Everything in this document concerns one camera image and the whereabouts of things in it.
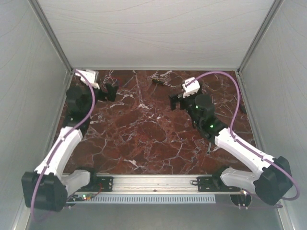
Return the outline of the small black screwdriver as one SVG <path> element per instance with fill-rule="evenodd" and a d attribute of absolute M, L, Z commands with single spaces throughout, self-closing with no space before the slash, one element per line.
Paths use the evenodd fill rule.
<path fill-rule="evenodd" d="M 245 107 L 243 106 L 243 105 L 240 105 L 240 110 L 241 110 L 241 112 L 242 113 L 244 113 L 244 114 L 246 114 L 247 112 L 246 112 L 246 109 L 245 109 Z"/>

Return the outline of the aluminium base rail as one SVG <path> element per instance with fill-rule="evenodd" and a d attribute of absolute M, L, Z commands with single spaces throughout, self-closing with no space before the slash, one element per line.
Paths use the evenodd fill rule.
<path fill-rule="evenodd" d="M 152 195 L 152 194 L 197 194 L 197 186 L 192 184 L 198 175 L 145 175 L 145 174 L 99 174 L 113 177 L 111 192 L 106 195 Z"/>

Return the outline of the right black mount plate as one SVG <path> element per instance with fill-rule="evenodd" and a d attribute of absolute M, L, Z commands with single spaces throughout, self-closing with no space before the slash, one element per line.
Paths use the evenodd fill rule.
<path fill-rule="evenodd" d="M 199 176 L 191 184 L 197 186 L 198 192 L 240 192 L 241 189 L 226 186 L 219 177 Z"/>

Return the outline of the left black mount plate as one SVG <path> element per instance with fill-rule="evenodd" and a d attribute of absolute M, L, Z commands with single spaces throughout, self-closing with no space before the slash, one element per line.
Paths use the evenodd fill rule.
<path fill-rule="evenodd" d="M 112 192 L 113 191 L 113 180 L 112 176 L 98 176 L 94 183 L 89 187 L 91 192 Z"/>

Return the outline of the black mount plate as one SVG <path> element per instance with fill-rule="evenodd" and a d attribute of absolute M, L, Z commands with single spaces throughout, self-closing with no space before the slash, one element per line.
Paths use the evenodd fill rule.
<path fill-rule="evenodd" d="M 89 187 L 91 192 L 112 192 L 113 191 L 113 180 L 112 176 L 98 176 L 94 183 Z"/>
<path fill-rule="evenodd" d="M 197 186 L 198 192 L 240 192 L 241 189 L 226 186 L 219 177 L 199 176 L 191 184 Z"/>

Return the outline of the small circuit board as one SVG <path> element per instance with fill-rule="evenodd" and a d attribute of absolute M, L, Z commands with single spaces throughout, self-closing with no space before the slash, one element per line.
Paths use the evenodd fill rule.
<path fill-rule="evenodd" d="M 96 196 L 96 194 L 83 194 L 81 195 L 81 200 L 82 201 L 87 201 L 87 200 L 91 200 L 92 198 L 94 198 Z"/>

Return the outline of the black yellow screwdriver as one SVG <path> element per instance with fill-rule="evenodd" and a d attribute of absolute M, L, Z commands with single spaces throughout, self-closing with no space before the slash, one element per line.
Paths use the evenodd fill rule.
<path fill-rule="evenodd" d="M 152 78 L 152 82 L 155 83 L 155 84 L 159 84 L 159 85 L 167 85 L 166 82 L 159 80 L 159 79 L 156 79 L 156 78 Z"/>

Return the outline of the silver wrench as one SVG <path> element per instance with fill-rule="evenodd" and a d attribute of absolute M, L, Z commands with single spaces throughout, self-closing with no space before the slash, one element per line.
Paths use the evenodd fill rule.
<path fill-rule="evenodd" d="M 211 153 L 211 147 L 212 147 L 212 143 L 208 144 L 208 149 L 207 149 L 207 154 L 209 155 Z"/>

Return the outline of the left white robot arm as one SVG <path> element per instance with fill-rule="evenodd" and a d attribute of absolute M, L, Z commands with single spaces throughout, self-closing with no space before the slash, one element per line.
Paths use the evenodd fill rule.
<path fill-rule="evenodd" d="M 35 170 L 25 172 L 21 179 L 25 205 L 31 210 L 61 211 L 69 196 L 79 189 L 93 191 L 98 187 L 93 168 L 81 166 L 66 177 L 62 175 L 74 149 L 87 133 L 95 104 L 116 99 L 118 86 L 107 83 L 105 87 L 105 92 L 88 86 L 72 86 L 66 91 L 67 111 L 57 140 Z"/>

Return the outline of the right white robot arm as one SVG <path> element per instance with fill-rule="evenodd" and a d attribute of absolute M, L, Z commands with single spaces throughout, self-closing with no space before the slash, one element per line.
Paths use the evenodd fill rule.
<path fill-rule="evenodd" d="M 251 170 L 246 172 L 225 167 L 212 178 L 216 190 L 238 187 L 254 192 L 264 203 L 274 206 L 293 186 L 288 160 L 282 156 L 275 158 L 268 155 L 232 133 L 215 116 L 210 95 L 197 92 L 184 97 L 179 93 L 168 98 L 171 110 L 175 110 L 176 104 L 180 104 L 180 108 L 187 111 L 193 128 L 203 138 L 226 150 Z"/>

